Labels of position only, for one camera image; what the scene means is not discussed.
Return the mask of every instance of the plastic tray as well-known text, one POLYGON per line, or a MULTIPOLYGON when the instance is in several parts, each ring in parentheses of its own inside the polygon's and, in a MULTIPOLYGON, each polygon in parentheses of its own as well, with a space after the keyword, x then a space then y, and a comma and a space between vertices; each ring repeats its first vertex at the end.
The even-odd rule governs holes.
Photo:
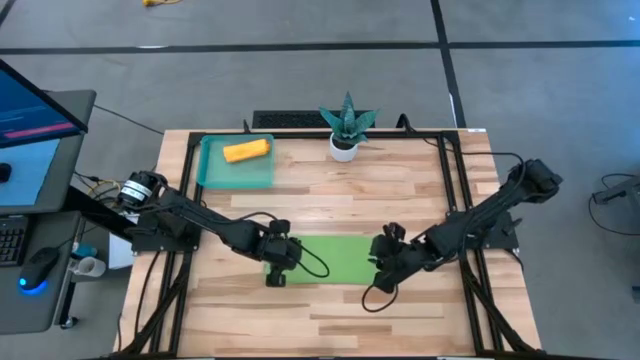
POLYGON ((209 189, 263 189, 273 185, 274 141, 271 134, 209 135, 200 143, 198 184, 209 189), (269 153, 237 163, 224 159, 222 148, 266 139, 269 153))

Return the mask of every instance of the concrete floor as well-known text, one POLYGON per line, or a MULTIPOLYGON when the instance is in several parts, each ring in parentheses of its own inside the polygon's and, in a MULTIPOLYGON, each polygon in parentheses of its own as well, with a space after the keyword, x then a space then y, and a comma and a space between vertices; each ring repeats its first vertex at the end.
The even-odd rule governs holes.
MULTIPOLYGON (((449 41, 640 39, 633 0, 447 0, 442 10, 449 41)), ((185 0, 153 9, 131 0, 17 0, 0 28, 0 49, 436 40, 430 4, 420 0, 185 0)), ((453 50, 452 58, 467 125, 487 128, 494 150, 539 157, 565 178, 544 208, 514 211, 524 217, 518 236, 544 348, 638 358, 640 305, 630 286, 640 284, 640 241, 595 227, 587 199, 604 174, 640 173, 640 49, 453 50)), ((379 127, 400 112, 415 126, 454 126, 439 50, 3 59, 42 88, 93 88, 98 104, 158 129, 237 128, 253 110, 339 104, 346 90, 358 107, 382 109, 379 127)), ((160 141, 95 110, 77 169, 126 178, 153 166, 160 141)), ((496 161, 501 175, 512 165, 496 161)), ((596 216, 640 232, 624 201, 596 216)), ((125 289, 126 279, 79 285, 77 328, 2 336, 2 358, 108 353, 125 289)))

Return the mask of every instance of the monitor screen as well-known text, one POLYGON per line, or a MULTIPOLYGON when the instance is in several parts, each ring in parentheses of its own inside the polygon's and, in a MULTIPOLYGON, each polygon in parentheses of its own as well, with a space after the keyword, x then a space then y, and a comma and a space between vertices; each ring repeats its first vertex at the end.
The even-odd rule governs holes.
POLYGON ((86 125, 2 61, 0 70, 0 148, 86 131, 86 125))

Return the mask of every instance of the white cup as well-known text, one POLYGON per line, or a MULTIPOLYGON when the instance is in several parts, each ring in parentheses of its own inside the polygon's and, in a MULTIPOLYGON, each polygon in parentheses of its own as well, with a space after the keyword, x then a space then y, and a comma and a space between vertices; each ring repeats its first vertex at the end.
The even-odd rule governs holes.
POLYGON ((73 273, 82 276, 98 277, 104 274, 106 270, 107 265, 104 261, 89 256, 78 262, 78 265, 73 269, 73 273))

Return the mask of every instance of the wooden table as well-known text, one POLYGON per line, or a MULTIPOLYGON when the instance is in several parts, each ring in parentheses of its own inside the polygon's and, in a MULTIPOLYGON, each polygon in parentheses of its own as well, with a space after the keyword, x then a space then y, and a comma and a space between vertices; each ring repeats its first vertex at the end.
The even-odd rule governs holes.
MULTIPOLYGON (((188 136, 188 130, 167 131, 160 150, 157 171, 175 188, 188 136)), ((460 130, 460 138, 463 151, 490 150, 484 132, 460 130)), ((327 140, 279 139, 275 152, 272 189, 205 190, 208 206, 231 218, 257 210, 271 212, 290 220, 294 235, 374 236, 382 225, 396 221, 407 228, 409 237, 444 220, 447 202, 438 151, 420 139, 372 139, 361 144, 355 160, 347 164, 332 160, 327 140)), ((196 154, 190 195, 197 160, 196 154)), ((499 186, 495 164, 491 156, 465 156, 464 160, 477 204, 499 186)), ((453 156, 450 163, 457 181, 453 156)), ((258 220, 266 223, 267 219, 258 220)), ((520 266, 501 250, 485 251, 485 255, 496 305, 525 341, 539 347, 520 266)), ((144 254, 133 265, 121 319, 125 345, 132 339, 151 259, 152 254, 144 254)), ((161 254, 152 271, 141 326, 157 304, 164 259, 161 254)), ((174 274, 180 263, 178 259, 174 274)), ((380 313, 361 308, 363 290, 355 285, 266 288, 263 264, 232 253, 217 236, 203 233, 191 267, 178 355, 473 354, 457 264, 415 274, 400 285, 395 304, 380 313)), ((387 300, 386 294, 372 291, 368 302, 375 307, 387 300)), ((490 349, 486 315, 479 303, 478 309, 485 347, 490 349)), ((172 311, 163 327, 161 350, 169 343, 172 311)))

